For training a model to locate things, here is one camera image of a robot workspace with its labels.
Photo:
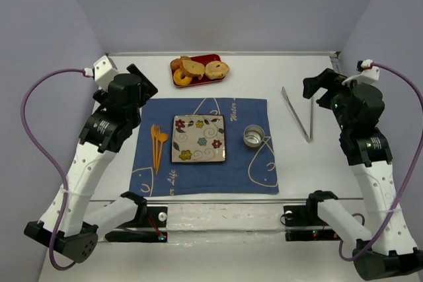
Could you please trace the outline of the pale speckled bagel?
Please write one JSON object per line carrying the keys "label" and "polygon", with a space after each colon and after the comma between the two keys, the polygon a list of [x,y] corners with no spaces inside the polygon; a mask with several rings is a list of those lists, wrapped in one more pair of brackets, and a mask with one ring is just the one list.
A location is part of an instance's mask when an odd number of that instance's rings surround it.
{"label": "pale speckled bagel", "polygon": [[211,61],[205,66],[205,75],[210,80],[223,79],[230,67],[222,61]]}

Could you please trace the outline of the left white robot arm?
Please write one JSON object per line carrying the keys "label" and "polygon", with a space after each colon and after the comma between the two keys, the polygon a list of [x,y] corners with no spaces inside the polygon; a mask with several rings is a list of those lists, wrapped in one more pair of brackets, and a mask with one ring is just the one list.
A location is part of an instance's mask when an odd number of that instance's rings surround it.
{"label": "left white robot arm", "polygon": [[92,69],[80,73],[92,77],[99,89],[93,98],[98,108],[86,120],[73,162],[63,171],[51,154],[41,146],[26,120],[28,98],[42,81],[25,94],[20,107],[26,134],[53,164],[61,177],[61,186],[46,212],[29,222],[24,234],[48,248],[54,269],[65,271],[84,262],[105,234],[125,223],[142,222],[147,216],[147,201],[125,192],[110,205],[88,214],[87,207],[108,165],[124,142],[141,123],[141,108],[157,94],[155,85],[134,65],[119,73],[113,63],[103,59]]}

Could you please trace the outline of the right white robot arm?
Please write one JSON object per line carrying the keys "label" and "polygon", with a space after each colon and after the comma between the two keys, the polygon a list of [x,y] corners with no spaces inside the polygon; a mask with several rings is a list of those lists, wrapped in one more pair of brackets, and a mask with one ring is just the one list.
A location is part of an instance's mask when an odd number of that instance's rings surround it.
{"label": "right white robot arm", "polygon": [[377,128],[385,109],[375,79],[360,73],[347,78],[332,69],[303,80],[303,97],[331,110],[340,127],[340,147],[361,189],[367,218],[359,223],[330,191],[309,194],[305,208],[311,220],[320,219],[345,244],[353,245],[353,262],[364,281],[410,275],[422,270],[419,250],[406,225],[399,201],[404,188],[393,181],[393,156]]}

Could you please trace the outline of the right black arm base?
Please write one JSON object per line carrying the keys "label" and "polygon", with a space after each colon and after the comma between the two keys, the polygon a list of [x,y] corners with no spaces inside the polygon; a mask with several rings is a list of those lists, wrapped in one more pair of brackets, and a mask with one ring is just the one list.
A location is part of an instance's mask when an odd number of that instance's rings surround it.
{"label": "right black arm base", "polygon": [[321,219],[310,216],[305,205],[285,205],[280,222],[287,242],[339,241],[340,237]]}

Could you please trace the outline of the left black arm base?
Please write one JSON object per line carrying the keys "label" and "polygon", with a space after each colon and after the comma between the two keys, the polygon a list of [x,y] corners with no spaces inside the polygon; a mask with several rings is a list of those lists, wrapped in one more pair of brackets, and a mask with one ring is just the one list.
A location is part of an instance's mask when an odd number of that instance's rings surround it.
{"label": "left black arm base", "polygon": [[104,236],[107,242],[120,243],[166,243],[168,207],[150,205],[141,218],[124,223]]}

